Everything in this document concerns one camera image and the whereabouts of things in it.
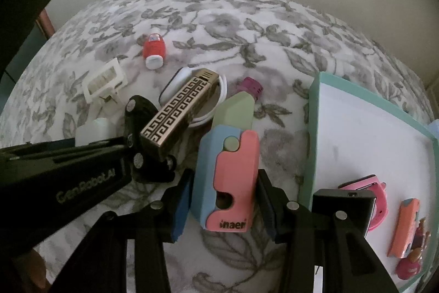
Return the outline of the floral grey white blanket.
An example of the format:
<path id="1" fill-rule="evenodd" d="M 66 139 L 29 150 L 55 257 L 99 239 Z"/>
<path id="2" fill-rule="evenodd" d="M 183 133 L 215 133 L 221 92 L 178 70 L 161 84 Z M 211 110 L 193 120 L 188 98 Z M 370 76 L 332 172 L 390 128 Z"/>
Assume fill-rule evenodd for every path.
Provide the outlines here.
<path id="1" fill-rule="evenodd" d="M 142 45 L 150 31 L 164 35 L 167 56 L 146 69 Z M 308 91 L 327 71 L 398 105 L 429 124 L 432 107 L 420 78 L 376 41 L 343 21 L 287 0 L 103 0 L 82 9 L 40 49 L 22 72 L 1 113 L 1 147 L 73 138 L 103 116 L 81 88 L 87 74 L 117 58 L 128 85 L 157 103 L 181 67 L 226 75 L 229 94 L 242 78 L 263 86 L 254 112 L 261 167 L 295 199 L 303 182 Z M 165 185 L 135 182 L 110 196 L 36 247 L 53 283 L 98 220 L 114 210 L 135 212 L 158 199 Z M 165 246 L 172 292 L 275 292 L 283 245 L 270 242 L 257 213 L 248 233 L 209 233 L 189 216 L 175 245 Z"/>

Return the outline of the magenta small cylinder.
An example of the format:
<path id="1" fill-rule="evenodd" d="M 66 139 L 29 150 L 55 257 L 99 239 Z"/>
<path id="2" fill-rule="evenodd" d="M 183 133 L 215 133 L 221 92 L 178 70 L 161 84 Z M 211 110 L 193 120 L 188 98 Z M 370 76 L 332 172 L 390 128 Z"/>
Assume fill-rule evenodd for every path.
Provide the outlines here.
<path id="1" fill-rule="evenodd" d="M 245 77 L 237 86 L 237 92 L 247 92 L 257 101 L 263 92 L 263 86 L 252 77 Z"/>

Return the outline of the dark teal cabinet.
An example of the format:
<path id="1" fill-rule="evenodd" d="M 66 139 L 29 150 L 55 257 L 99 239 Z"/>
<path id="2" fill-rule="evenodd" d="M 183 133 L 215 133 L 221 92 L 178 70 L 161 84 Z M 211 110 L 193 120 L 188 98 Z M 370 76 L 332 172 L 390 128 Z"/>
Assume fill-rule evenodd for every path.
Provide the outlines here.
<path id="1" fill-rule="evenodd" d="M 1 106 L 7 102 L 14 86 L 14 81 L 5 73 L 7 66 L 50 1 L 1 0 Z"/>

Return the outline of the white rectangular plastic frame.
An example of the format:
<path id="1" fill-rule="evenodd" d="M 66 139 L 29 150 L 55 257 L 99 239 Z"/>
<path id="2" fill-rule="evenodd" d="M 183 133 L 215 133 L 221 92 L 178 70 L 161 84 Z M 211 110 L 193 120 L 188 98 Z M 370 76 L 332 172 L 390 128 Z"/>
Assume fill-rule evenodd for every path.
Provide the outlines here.
<path id="1" fill-rule="evenodd" d="M 88 74 L 82 81 L 84 98 L 88 104 L 111 94 L 117 94 L 126 85 L 128 79 L 117 58 L 110 60 L 94 73 Z"/>

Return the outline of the gold patterned black lighter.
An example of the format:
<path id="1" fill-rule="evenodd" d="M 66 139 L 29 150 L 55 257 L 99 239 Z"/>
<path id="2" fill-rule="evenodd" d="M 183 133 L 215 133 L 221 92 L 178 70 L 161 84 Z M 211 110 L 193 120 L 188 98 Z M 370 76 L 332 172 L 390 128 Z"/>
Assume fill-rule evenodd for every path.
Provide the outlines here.
<path id="1" fill-rule="evenodd" d="M 220 75 L 207 68 L 192 73 L 141 130 L 142 144 L 163 159 L 178 137 L 192 123 L 220 84 Z"/>

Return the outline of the coral blue utility knife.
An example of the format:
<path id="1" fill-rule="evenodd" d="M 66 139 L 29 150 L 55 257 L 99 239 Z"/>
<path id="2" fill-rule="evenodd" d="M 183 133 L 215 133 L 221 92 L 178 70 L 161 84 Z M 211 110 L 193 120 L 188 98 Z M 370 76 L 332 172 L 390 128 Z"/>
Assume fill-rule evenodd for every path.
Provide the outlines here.
<path id="1" fill-rule="evenodd" d="M 419 199 L 410 198 L 401 202 L 387 257 L 404 258 L 409 253 L 417 228 L 419 210 Z"/>

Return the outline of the brown dog toy figure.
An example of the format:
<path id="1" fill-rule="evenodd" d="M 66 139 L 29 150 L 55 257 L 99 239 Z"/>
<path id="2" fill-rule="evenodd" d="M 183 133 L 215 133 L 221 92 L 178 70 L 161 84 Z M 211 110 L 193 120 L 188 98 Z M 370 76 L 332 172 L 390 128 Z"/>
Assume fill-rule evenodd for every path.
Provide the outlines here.
<path id="1" fill-rule="evenodd" d="M 402 258 L 396 266 L 396 276 L 400 280 L 409 280 L 419 274 L 422 267 L 422 256 L 431 233 L 426 230 L 426 218 L 419 221 L 408 256 Z"/>

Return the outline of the red white glue bottle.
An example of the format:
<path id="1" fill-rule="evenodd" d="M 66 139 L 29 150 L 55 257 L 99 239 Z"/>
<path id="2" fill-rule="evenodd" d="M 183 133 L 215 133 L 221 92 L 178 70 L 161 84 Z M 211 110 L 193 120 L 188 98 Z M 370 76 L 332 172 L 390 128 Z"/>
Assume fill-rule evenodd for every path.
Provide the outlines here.
<path id="1" fill-rule="evenodd" d="M 143 44 L 143 60 L 149 70 L 157 70 L 164 65 L 166 45 L 160 34 L 152 33 Z"/>

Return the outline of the teal white shallow box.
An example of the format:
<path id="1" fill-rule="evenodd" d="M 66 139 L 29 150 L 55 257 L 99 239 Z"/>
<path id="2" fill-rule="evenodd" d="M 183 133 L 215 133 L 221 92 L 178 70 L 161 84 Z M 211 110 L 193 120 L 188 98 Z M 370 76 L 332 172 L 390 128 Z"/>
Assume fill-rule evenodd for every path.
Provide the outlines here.
<path id="1" fill-rule="evenodd" d="M 322 188 L 374 174 L 385 182 L 389 213 L 366 236 L 400 292 L 409 292 L 417 277 L 403 281 L 387 255 L 400 203 L 419 199 L 419 216 L 431 232 L 422 271 L 431 266 L 438 238 L 438 140 L 398 106 L 375 93 L 326 72 L 309 90 L 309 157 L 298 201 L 310 208 Z"/>

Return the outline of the pink blue inaer cutter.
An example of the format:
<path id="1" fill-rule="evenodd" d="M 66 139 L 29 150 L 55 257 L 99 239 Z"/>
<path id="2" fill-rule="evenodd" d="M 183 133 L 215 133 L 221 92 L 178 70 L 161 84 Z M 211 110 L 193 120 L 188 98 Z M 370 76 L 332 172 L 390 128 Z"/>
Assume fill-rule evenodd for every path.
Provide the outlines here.
<path id="1" fill-rule="evenodd" d="M 190 209 L 203 229 L 251 228 L 259 157 L 259 136 L 251 129 L 219 125 L 202 137 Z"/>

